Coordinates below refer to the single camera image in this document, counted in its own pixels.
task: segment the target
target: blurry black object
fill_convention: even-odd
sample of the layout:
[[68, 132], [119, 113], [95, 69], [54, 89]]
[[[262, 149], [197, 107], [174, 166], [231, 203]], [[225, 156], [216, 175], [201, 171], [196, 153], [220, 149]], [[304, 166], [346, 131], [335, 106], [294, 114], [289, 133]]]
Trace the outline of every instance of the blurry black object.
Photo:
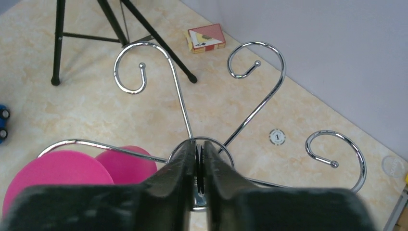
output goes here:
[[139, 185], [27, 188], [0, 231], [187, 231], [194, 176], [204, 177], [197, 182], [211, 231], [375, 230], [349, 190], [259, 188], [225, 164], [211, 143], [197, 153], [186, 142]]
[[[65, 14], [65, 0], [57, 0], [57, 13], [55, 19], [55, 42], [54, 42], [54, 66], [52, 71], [52, 79], [51, 83], [54, 86], [60, 85], [60, 66], [61, 66], [61, 49], [63, 45], [63, 37], [73, 37], [73, 38], [80, 38], [80, 39], [91, 39], [91, 40], [99, 40], [99, 41], [108, 41], [108, 42], [118, 42], [121, 43], [122, 46], [126, 46], [129, 44], [129, 36], [125, 36], [123, 33], [122, 28], [118, 20], [115, 17], [112, 8], [110, 7], [107, 0], [98, 0], [100, 7], [103, 10], [106, 18], [108, 19], [109, 23], [112, 26], [112, 29], [115, 31], [116, 36], [118, 39], [114, 38], [104, 38], [98, 36], [91, 36], [91, 35], [81, 35], [81, 34], [74, 34], [74, 33], [67, 33], [64, 32], [64, 14]], [[136, 17], [136, 19], [144, 26], [144, 28], [151, 34], [147, 37], [141, 38], [137, 41], [148, 41], [155, 39], [161, 47], [163, 47], [170, 55], [170, 57], [176, 62], [176, 64], [180, 67], [180, 69], [187, 75], [190, 82], [196, 83], [197, 77], [193, 75], [190, 70], [184, 65], [184, 63], [177, 57], [174, 51], [166, 44], [166, 42], [160, 37], [160, 35], [156, 32], [156, 30], [149, 24], [149, 22], [143, 17], [143, 15], [139, 12], [139, 10], [130, 2], [130, 0], [120, 0], [120, 4], [124, 4], [127, 9]]]

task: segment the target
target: pink round object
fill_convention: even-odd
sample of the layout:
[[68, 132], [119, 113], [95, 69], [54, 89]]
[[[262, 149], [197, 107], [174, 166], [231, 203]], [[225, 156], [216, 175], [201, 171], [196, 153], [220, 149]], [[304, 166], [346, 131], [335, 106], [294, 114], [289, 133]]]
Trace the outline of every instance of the pink round object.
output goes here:
[[46, 184], [113, 184], [103, 165], [81, 152], [56, 151], [28, 163], [10, 183], [3, 201], [3, 216], [26, 187]]
[[[150, 155], [146, 150], [137, 146], [125, 146], [122, 148]], [[95, 159], [108, 170], [115, 184], [137, 184], [157, 172], [157, 166], [154, 161], [125, 153], [105, 151]]]

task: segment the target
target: blue toy car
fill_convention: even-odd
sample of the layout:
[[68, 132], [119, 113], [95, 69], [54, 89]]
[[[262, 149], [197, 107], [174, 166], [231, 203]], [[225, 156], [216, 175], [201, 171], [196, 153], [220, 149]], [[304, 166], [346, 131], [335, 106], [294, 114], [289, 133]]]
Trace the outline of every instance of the blue toy car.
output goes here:
[[10, 118], [10, 111], [3, 104], [0, 104], [0, 144], [7, 138], [6, 122]]

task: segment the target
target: toy car wheel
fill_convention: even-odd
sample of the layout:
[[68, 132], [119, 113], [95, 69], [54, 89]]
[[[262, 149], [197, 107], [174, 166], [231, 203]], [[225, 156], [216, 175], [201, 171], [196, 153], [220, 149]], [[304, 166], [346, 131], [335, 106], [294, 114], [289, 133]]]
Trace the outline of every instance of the toy car wheel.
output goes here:
[[0, 141], [3, 141], [7, 138], [8, 132], [5, 128], [0, 128]]
[[10, 118], [10, 111], [5, 108], [0, 109], [0, 119], [6, 120], [8, 118]]

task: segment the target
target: tripod leg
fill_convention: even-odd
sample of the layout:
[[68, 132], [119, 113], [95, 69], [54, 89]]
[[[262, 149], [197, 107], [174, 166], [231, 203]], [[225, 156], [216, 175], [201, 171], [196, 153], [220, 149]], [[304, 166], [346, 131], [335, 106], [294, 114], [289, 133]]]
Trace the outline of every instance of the tripod leg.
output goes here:
[[116, 33], [117, 38], [119, 39], [122, 46], [128, 45], [129, 42], [123, 33], [122, 28], [120, 27], [112, 8], [109, 6], [107, 0], [98, 0], [99, 5], [101, 6], [103, 13], [105, 13], [106, 18], [108, 19], [109, 23], [111, 24], [114, 32]]
[[63, 45], [65, 0], [57, 0], [57, 14], [55, 19], [54, 67], [51, 84], [60, 85], [61, 49]]
[[154, 28], [147, 22], [143, 15], [136, 9], [136, 7], [129, 0], [121, 0], [123, 4], [129, 9], [129, 11], [137, 18], [137, 20], [146, 28], [146, 30], [157, 40], [169, 54], [170, 57], [177, 63], [177, 65], [186, 73], [190, 82], [196, 83], [197, 77], [193, 75], [190, 70], [184, 65], [184, 63], [177, 57], [177, 55], [171, 50], [166, 42], [160, 37], [160, 35], [154, 30]]

